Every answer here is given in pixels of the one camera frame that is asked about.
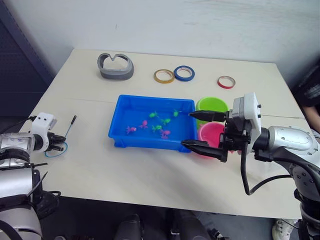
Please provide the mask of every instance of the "black pegboard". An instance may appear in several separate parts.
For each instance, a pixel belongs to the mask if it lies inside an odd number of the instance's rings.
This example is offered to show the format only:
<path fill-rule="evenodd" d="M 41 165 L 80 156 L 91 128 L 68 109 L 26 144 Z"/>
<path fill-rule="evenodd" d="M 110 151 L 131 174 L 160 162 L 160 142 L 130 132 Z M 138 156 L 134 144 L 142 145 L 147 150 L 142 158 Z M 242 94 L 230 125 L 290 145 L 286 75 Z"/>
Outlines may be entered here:
<path fill-rule="evenodd" d="M 28 116 L 53 80 L 0 0 L 0 116 Z"/>

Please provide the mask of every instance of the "blue tray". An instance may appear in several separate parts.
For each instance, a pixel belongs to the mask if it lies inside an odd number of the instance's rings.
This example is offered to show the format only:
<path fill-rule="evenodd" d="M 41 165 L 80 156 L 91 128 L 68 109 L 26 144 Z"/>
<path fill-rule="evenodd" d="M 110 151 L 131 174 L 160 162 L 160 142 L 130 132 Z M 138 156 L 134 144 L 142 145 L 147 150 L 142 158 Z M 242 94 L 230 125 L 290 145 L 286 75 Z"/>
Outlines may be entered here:
<path fill-rule="evenodd" d="M 195 111 L 195 102 L 189 99 L 160 98 L 147 96 L 120 95 L 116 103 L 108 136 L 114 139 L 118 148 L 140 147 L 171 149 L 183 153 L 191 151 L 181 145 L 182 140 L 197 139 L 196 120 L 188 113 Z M 164 125 L 161 119 L 171 119 Z M 148 128 L 140 128 L 147 120 Z M 164 131 L 171 133 L 162 139 L 161 131 L 152 130 L 152 126 L 161 125 Z M 127 128 L 136 128 L 127 134 Z"/>

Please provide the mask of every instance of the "green toy fish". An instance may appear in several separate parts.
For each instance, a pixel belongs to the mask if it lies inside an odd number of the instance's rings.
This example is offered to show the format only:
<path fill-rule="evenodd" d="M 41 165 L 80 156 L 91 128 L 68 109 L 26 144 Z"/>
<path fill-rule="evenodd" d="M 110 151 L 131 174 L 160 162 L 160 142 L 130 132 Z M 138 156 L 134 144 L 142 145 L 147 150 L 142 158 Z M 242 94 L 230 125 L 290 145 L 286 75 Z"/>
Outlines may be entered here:
<path fill-rule="evenodd" d="M 149 114 L 149 118 L 158 117 L 158 113 L 156 111 Z"/>
<path fill-rule="evenodd" d="M 152 126 L 152 131 L 155 132 L 157 130 L 161 130 L 162 126 L 161 125 L 157 125 L 157 126 Z"/>
<path fill-rule="evenodd" d="M 166 118 L 166 119 L 161 119 L 162 124 L 165 126 L 166 124 L 171 122 L 170 118 Z"/>
<path fill-rule="evenodd" d="M 174 116 L 174 117 L 178 117 L 178 115 L 179 115 L 179 112 L 178 112 L 177 110 L 174 110 L 173 116 Z"/>

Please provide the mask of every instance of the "toy fish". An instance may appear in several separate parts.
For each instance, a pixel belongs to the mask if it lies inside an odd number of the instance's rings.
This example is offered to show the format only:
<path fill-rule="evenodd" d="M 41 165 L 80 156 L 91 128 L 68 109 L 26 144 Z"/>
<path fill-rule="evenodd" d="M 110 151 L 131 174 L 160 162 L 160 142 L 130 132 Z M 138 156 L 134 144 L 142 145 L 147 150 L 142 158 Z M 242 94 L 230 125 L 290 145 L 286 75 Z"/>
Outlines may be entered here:
<path fill-rule="evenodd" d="M 166 125 L 166 124 L 171 122 L 171 119 L 170 118 L 161 119 L 161 122 L 162 122 L 163 125 Z"/>
<path fill-rule="evenodd" d="M 168 135 L 170 135 L 171 134 L 171 131 L 169 131 L 169 130 L 162 130 L 161 129 L 161 138 L 162 139 L 168 139 Z"/>
<path fill-rule="evenodd" d="M 179 112 L 178 112 L 177 110 L 174 110 L 173 116 L 174 116 L 174 117 L 178 117 L 178 115 L 179 115 Z"/>
<path fill-rule="evenodd" d="M 155 132 L 157 130 L 162 130 L 162 126 L 161 125 L 157 125 L 157 126 L 152 126 L 152 131 Z"/>
<path fill-rule="evenodd" d="M 127 126 L 127 127 L 126 127 L 126 134 L 135 132 L 136 130 L 137 130 L 137 128 L 135 128 L 135 127 L 129 127 L 129 126 Z"/>
<path fill-rule="evenodd" d="M 149 114 L 149 118 L 158 117 L 158 113 L 156 111 Z"/>
<path fill-rule="evenodd" d="M 142 124 L 139 126 L 141 129 L 147 129 L 148 128 L 148 121 L 143 120 Z"/>

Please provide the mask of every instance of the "sneaker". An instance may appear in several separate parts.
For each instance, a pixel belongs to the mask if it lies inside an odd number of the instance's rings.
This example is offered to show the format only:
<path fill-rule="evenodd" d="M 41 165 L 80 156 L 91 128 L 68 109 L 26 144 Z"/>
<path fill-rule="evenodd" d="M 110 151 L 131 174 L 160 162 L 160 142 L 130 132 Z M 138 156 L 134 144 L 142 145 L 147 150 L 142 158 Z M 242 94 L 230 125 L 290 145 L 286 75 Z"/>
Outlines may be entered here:
<path fill-rule="evenodd" d="M 297 220 L 294 219 L 285 219 L 286 222 L 294 225 Z M 281 219 L 277 219 L 275 224 L 272 227 L 272 238 L 273 240 L 289 240 L 292 230 L 294 229 L 292 226 L 287 224 L 285 221 Z"/>

